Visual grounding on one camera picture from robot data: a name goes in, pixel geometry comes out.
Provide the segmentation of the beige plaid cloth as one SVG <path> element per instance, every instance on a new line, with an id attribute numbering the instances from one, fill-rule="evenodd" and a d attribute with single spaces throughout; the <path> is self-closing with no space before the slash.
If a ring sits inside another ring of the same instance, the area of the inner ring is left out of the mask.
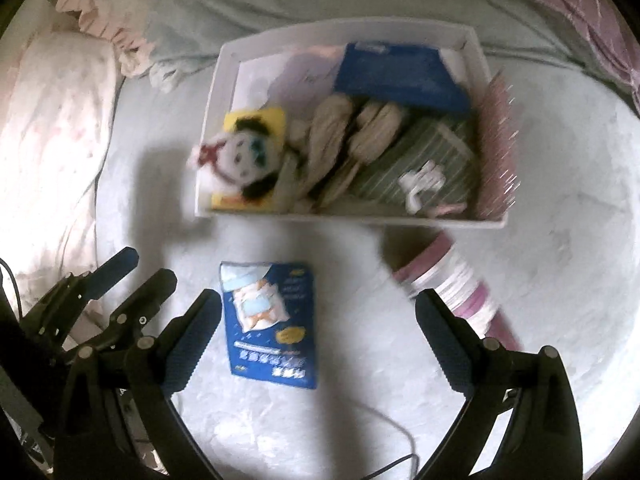
<path id="1" fill-rule="evenodd" d="M 332 206 L 393 144 L 405 116 L 405 107 L 394 102 L 367 100 L 359 106 L 344 93 L 325 98 L 311 120 L 292 123 L 272 196 L 276 211 Z"/>

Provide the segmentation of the grey-green blanket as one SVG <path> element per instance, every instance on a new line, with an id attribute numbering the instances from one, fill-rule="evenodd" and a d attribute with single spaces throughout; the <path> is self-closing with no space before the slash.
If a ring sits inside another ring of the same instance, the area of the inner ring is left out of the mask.
<path id="1" fill-rule="evenodd" d="M 154 88 L 174 90 L 212 66 L 228 41 L 339 18 L 420 18 L 469 25 L 486 54 L 593 75 L 602 68 L 568 18 L 534 0 L 154 0 L 145 35 Z"/>

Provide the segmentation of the purple pump bottle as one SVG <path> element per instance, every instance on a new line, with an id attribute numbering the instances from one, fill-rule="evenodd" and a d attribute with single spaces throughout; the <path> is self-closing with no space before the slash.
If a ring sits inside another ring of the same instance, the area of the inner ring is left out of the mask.
<path id="1" fill-rule="evenodd" d="M 509 350 L 522 348 L 500 304 L 445 231 L 407 230 L 386 237 L 383 255 L 393 278 L 414 298 L 433 289 L 449 310 L 464 318 L 480 338 L 492 337 Z"/>

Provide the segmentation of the green plaid pouch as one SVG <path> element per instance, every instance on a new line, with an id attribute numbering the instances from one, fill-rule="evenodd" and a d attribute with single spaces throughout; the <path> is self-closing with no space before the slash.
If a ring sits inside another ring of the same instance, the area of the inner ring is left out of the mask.
<path id="1" fill-rule="evenodd" d="M 407 214 L 466 214 L 480 184 L 480 155 L 472 120 L 418 118 L 349 185 L 351 196 Z"/>

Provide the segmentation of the blue mask packet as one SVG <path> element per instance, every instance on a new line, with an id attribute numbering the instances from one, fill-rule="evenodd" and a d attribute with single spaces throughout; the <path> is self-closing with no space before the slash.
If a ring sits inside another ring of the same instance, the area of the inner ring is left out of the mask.
<path id="1" fill-rule="evenodd" d="M 314 276 L 303 263 L 221 263 L 231 373 L 314 390 Z"/>

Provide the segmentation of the pink floral pillow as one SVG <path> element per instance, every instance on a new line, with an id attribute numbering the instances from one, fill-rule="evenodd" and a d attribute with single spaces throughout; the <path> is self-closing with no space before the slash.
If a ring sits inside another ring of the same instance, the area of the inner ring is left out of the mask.
<path id="1" fill-rule="evenodd" d="M 111 44 L 78 32 L 32 42 L 1 128 L 1 257 L 29 311 L 96 267 L 96 180 L 119 84 Z"/>

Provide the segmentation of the white cardboard box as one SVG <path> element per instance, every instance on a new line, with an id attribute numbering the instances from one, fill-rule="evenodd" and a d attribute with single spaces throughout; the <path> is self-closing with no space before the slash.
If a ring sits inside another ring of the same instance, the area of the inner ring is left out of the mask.
<path id="1" fill-rule="evenodd" d="M 351 18 L 230 41 L 194 154 L 195 212 L 502 226 L 498 103 L 469 26 Z"/>

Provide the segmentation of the dark blue packet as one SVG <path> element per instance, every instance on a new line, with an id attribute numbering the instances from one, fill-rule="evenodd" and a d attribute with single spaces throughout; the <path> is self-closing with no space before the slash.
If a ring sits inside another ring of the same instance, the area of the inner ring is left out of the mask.
<path id="1" fill-rule="evenodd" d="M 423 44 L 348 44 L 334 90 L 451 114 L 471 111 L 468 92 L 454 81 L 439 50 Z"/>

